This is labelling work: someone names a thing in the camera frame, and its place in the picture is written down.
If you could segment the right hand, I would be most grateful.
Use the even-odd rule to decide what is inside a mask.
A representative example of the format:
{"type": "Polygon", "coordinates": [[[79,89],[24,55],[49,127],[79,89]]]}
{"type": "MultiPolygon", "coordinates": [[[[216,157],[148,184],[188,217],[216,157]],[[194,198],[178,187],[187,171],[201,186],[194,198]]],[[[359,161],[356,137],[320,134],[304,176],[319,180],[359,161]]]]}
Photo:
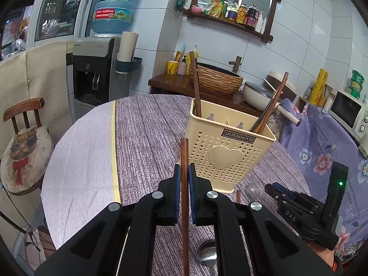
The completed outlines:
{"type": "Polygon", "coordinates": [[[334,252],[315,242],[304,241],[330,268],[334,265],[334,252]]]}

